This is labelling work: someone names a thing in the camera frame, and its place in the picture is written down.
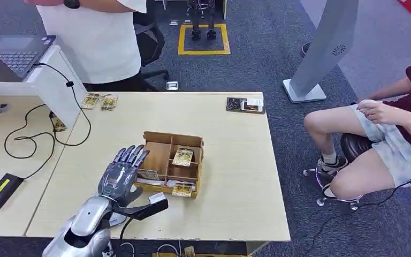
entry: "person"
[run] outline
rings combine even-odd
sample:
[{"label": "person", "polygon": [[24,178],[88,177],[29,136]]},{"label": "person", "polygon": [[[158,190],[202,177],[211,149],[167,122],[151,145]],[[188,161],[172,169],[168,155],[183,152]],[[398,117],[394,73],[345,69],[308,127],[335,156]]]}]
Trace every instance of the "person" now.
[{"label": "person", "polygon": [[[406,75],[367,97],[381,100],[408,94],[397,101],[362,101],[350,107],[306,115],[304,126],[322,152],[319,165],[323,171],[335,175],[323,188],[325,196],[354,200],[411,180],[411,66]],[[375,143],[348,165],[335,152],[331,137],[335,132],[360,135]]]},{"label": "person", "polygon": [[133,12],[145,13],[146,0],[24,2],[37,6],[47,33],[57,35],[56,44],[88,91],[144,90]]}]

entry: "light wood tabletop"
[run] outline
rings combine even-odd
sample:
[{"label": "light wood tabletop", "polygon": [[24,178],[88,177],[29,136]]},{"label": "light wood tabletop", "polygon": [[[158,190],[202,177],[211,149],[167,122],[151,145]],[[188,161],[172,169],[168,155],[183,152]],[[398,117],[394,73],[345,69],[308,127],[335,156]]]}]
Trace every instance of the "light wood tabletop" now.
[{"label": "light wood tabletop", "polygon": [[[35,138],[37,151],[33,157],[25,160],[8,156],[4,151],[4,139],[10,132],[25,124],[24,117],[28,110],[43,102],[38,96],[0,96],[0,104],[3,103],[10,104],[10,108],[8,112],[0,114],[0,179],[6,173],[27,177],[51,154],[51,137],[42,135]],[[9,139],[7,144],[9,152],[16,156],[29,155],[34,149],[33,143],[29,140],[14,141],[13,138],[52,131],[48,115],[49,109],[46,106],[29,114],[28,126]],[[58,133],[59,140],[66,141],[69,133],[68,131]],[[0,209],[0,236],[25,235],[63,149],[64,147],[57,143],[51,160],[37,174],[24,181]]]},{"label": "light wood tabletop", "polygon": [[[122,147],[144,143],[144,131],[198,135],[204,140],[196,199],[167,195],[169,208],[133,221],[125,239],[288,241],[290,233],[266,115],[225,110],[228,96],[262,93],[123,93],[115,111],[87,111],[90,138],[66,147],[26,233],[53,237],[94,194]],[[82,140],[81,116],[69,143]],[[132,205],[145,205],[144,192]],[[118,238],[122,225],[111,229]]]}]

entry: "table leg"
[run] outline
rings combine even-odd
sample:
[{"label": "table leg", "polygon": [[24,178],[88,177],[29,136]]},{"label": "table leg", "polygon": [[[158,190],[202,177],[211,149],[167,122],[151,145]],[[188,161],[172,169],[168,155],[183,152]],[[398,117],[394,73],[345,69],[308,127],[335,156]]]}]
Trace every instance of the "table leg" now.
[{"label": "table leg", "polygon": [[257,251],[266,246],[268,241],[249,241],[247,242],[247,255],[253,256]]}]

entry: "robotic hand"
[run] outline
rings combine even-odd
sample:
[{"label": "robotic hand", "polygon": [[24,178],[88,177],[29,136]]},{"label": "robotic hand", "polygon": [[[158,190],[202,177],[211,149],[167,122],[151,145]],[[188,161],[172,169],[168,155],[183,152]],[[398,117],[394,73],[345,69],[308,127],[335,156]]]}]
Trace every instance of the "robotic hand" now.
[{"label": "robotic hand", "polygon": [[81,206],[43,251],[43,257],[110,257],[113,256],[109,220],[112,213],[142,220],[168,208],[162,193],[149,198],[145,206],[126,208],[142,194],[142,188],[131,191],[138,169],[149,154],[144,145],[122,148],[105,170],[98,185],[98,196]]}]

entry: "black stool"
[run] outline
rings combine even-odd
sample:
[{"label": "black stool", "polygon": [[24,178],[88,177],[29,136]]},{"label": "black stool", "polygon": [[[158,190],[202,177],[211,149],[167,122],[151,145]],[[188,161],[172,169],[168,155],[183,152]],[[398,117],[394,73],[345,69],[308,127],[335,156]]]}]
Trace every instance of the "black stool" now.
[{"label": "black stool", "polygon": [[[372,142],[368,138],[361,137],[359,135],[343,134],[341,136],[341,149],[343,150],[342,152],[344,153],[344,156],[347,158],[349,163],[353,162],[362,153],[371,149],[372,143],[374,142]],[[316,168],[314,169],[307,169],[303,171],[304,176],[309,176],[310,174],[314,174],[316,176],[316,181],[321,188],[324,188],[326,184],[322,180],[326,180],[329,183],[334,178],[333,175],[329,175],[328,173],[323,172],[319,165],[317,165]],[[331,200],[348,202],[351,209],[357,210],[358,209],[357,204],[359,203],[360,198],[362,198],[362,195],[350,201],[340,200],[340,199],[331,199]],[[327,198],[326,196],[323,195],[321,198],[318,198],[316,200],[316,203],[319,206],[324,206],[325,201],[328,199],[330,198]]]}]

